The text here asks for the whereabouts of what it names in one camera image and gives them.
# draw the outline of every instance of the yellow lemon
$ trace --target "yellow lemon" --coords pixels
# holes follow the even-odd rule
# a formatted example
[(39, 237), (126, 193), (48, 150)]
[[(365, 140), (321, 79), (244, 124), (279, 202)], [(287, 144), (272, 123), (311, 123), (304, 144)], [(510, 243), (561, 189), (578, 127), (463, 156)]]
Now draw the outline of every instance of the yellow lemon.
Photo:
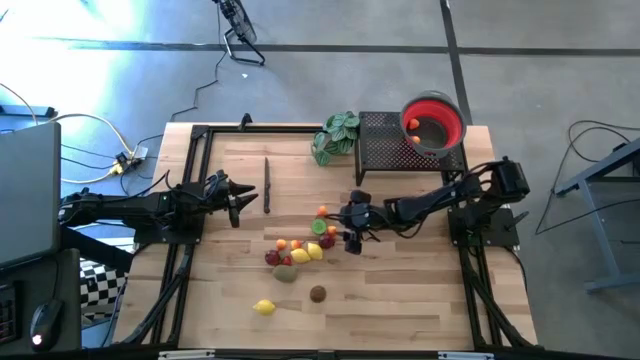
[(269, 300), (260, 300), (253, 305), (253, 310), (257, 311), (260, 315), (271, 315), (276, 310), (276, 306)]
[(311, 260), (311, 258), (309, 257), (309, 254), (307, 254), (307, 252), (304, 251), (304, 249), (293, 250), (291, 252), (291, 257), (293, 258), (293, 261), (299, 264), (304, 264), (307, 261)]
[(307, 251), (313, 260), (322, 260), (322, 248), (318, 244), (309, 243)]

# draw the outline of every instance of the checkered mat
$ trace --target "checkered mat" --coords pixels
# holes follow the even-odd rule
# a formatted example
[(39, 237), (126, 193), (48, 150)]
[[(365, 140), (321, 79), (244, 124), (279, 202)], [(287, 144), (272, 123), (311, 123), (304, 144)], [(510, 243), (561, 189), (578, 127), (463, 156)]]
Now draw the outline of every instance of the checkered mat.
[[(126, 279), (127, 273), (124, 271), (111, 269), (93, 261), (82, 261), (80, 263), (81, 308), (115, 303), (118, 291)], [(83, 316), (90, 321), (108, 318), (111, 315), (111, 310), (83, 313)]]

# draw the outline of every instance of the gray floor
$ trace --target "gray floor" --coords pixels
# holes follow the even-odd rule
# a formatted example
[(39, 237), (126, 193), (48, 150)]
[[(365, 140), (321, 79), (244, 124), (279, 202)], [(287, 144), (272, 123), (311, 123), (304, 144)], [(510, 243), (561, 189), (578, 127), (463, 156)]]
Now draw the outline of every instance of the gray floor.
[[(437, 0), (245, 0), (245, 5), (262, 44), (446, 45)], [(451, 0), (451, 8), (461, 46), (640, 45), (635, 36), (640, 3), (632, 0)], [(0, 35), (8, 39), (4, 49), (13, 50), (0, 58), (0, 79), (32, 104), (108, 117), (133, 145), (161, 133), (171, 113), (190, 106), (193, 89), (213, 76), (220, 52), (67, 50), (60, 43), (18, 41), (17, 36), (215, 43), (216, 31), (215, 7), (208, 0), (59, 0), (37, 6), (13, 1), (0, 23)], [(319, 122), (343, 110), (398, 111), (423, 89), (455, 98), (448, 55), (266, 56), (265, 68), (224, 60), (220, 83), (200, 94), (200, 109), (176, 121), (237, 122), (250, 112), (259, 122)], [(522, 162), (532, 188), (514, 207), (531, 212), (519, 232), (540, 343), (556, 350), (640, 357), (640, 287), (596, 295), (582, 289), (584, 281), (605, 271), (589, 220), (533, 236), (567, 146), (569, 124), (593, 119), (640, 126), (639, 59), (464, 56), (461, 61), (474, 123), (490, 126), (497, 155)], [(0, 99), (14, 101), (4, 93)], [(27, 123), (0, 119), (0, 128), (16, 124)], [(106, 127), (90, 120), (66, 121), (63, 139), (107, 154), (120, 151)], [(595, 158), (620, 143), (596, 132), (582, 140), (579, 148)], [(159, 142), (149, 146), (156, 152)], [(64, 154), (79, 161), (106, 160)], [(151, 172), (153, 164), (146, 166), (144, 171)], [(562, 178), (587, 166), (570, 155)], [(63, 165), (68, 178), (101, 174)], [(148, 182), (131, 177), (125, 184), (135, 191)], [(80, 188), (63, 184), (62, 190)], [(92, 189), (121, 192), (117, 179)], [(583, 211), (582, 199), (571, 194), (554, 202), (552, 214), (563, 219)], [(119, 229), (88, 231), (122, 234)]]

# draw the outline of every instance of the artificial plant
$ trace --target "artificial plant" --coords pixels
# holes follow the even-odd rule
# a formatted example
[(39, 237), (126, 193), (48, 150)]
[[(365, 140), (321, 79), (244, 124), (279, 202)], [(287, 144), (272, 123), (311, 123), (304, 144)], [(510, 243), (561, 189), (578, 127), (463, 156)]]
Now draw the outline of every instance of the artificial plant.
[(351, 150), (358, 138), (360, 119), (351, 111), (338, 113), (322, 125), (322, 132), (313, 137), (311, 154), (318, 165), (325, 166), (331, 155), (344, 155)]

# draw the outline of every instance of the wooden table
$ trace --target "wooden table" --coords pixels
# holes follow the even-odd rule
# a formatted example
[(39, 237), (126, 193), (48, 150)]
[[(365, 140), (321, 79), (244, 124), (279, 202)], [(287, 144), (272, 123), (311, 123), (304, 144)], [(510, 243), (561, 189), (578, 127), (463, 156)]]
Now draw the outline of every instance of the wooden table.
[[(167, 124), (156, 179), (171, 170), (170, 183), (180, 182), (192, 125)], [(242, 211), (239, 229), (231, 228), (227, 213), (207, 216), (191, 271), (180, 347), (471, 349), (460, 262), (450, 245), (444, 211), (430, 215), (413, 239), (380, 232), (382, 242), (364, 243), (360, 256), (346, 253), (340, 241), (325, 251), (322, 261), (299, 265), (293, 284), (271, 276), (264, 254), (275, 248), (276, 239), (317, 240), (310, 223), (318, 206), (338, 212), (355, 188), (353, 156), (334, 157), (329, 166), (319, 167), (309, 153), (311, 139), (311, 134), (215, 136), (208, 174), (223, 168), (233, 181), (256, 185), (261, 196), (264, 158), (269, 157), (271, 213), (263, 213), (259, 197)], [(469, 167), (494, 158), (487, 127), (470, 126), (465, 147)], [(195, 164), (197, 174), (200, 158)], [(439, 173), (390, 172), (367, 174), (361, 189), (381, 204), (385, 198), (423, 194), (440, 186)], [(166, 252), (166, 245), (153, 245), (136, 257), (115, 340), (130, 334), (155, 302)], [(535, 343), (517, 262), (502, 248), (486, 252), (496, 301), (521, 334)], [(327, 289), (323, 303), (309, 299), (315, 285)], [(276, 303), (272, 316), (253, 311), (252, 305), (261, 299)], [(480, 314), (483, 334), (490, 339), (483, 308)], [(172, 315), (170, 303), (164, 336)]]

